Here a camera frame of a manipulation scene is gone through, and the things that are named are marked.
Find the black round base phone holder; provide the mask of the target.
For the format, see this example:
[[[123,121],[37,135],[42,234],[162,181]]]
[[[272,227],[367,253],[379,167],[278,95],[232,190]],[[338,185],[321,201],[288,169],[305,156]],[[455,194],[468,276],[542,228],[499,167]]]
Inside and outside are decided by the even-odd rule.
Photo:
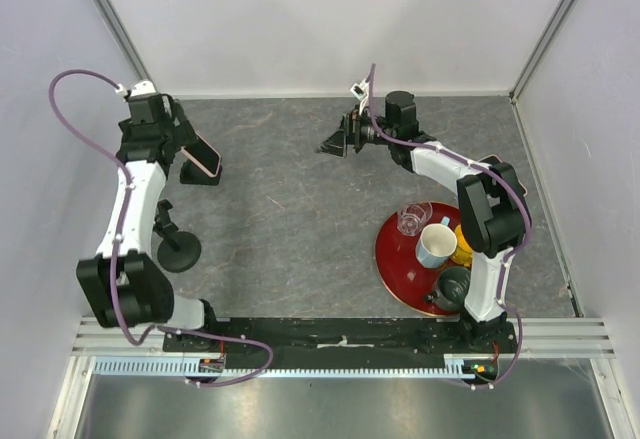
[[[169,214],[172,208],[167,199],[160,200],[156,206],[153,232],[161,238],[156,257],[163,269],[181,273],[198,262],[202,246],[195,234],[180,230],[172,221]]]

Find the pink case smartphone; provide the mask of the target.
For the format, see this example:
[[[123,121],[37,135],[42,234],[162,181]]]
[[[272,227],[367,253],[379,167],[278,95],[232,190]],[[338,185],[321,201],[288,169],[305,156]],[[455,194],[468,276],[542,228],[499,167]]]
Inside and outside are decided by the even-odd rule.
[[[198,132],[193,141],[181,148],[181,153],[210,177],[218,174],[221,155]]]
[[[494,166],[496,164],[502,163],[502,160],[497,155],[490,154],[490,155],[482,158],[481,162],[490,164],[491,166]],[[524,184],[520,180],[517,180],[517,183],[518,183],[518,188],[519,188],[520,192],[524,196],[526,196],[527,193],[528,193],[527,188],[524,186]]]

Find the black folding phone stand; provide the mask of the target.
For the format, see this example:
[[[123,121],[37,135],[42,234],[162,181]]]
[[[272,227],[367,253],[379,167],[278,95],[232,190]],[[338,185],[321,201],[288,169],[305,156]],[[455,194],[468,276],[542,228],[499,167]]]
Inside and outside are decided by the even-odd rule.
[[[182,164],[179,174],[181,184],[197,186],[217,186],[220,183],[223,168],[220,167],[218,174],[210,177],[199,167],[190,161]]]

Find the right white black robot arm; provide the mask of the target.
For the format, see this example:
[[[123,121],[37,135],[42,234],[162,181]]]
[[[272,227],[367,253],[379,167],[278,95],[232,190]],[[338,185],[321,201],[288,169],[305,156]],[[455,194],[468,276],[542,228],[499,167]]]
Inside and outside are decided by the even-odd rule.
[[[318,152],[344,157],[367,144],[388,148],[396,164],[429,178],[457,197],[463,237],[472,251],[470,289],[460,314],[458,340],[467,351],[483,351],[503,330],[509,315],[505,286],[513,257],[529,238],[532,220],[526,191],[512,165],[495,156],[472,160],[422,131],[415,97],[407,91],[385,96],[383,116],[373,108],[372,86],[354,84],[357,103]]]

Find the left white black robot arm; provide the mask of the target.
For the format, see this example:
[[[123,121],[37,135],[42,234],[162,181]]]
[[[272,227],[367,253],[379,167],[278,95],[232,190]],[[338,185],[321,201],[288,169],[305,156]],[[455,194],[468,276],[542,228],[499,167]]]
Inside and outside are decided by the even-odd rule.
[[[170,219],[161,193],[177,154],[186,158],[181,183],[203,186],[218,185],[221,156],[194,130],[180,102],[151,81],[136,83],[124,97],[130,116],[119,124],[113,211],[94,257],[78,262],[76,277],[101,327],[162,325],[185,331],[196,351],[211,351],[220,337],[211,305],[175,293],[166,276],[193,267],[201,243]]]

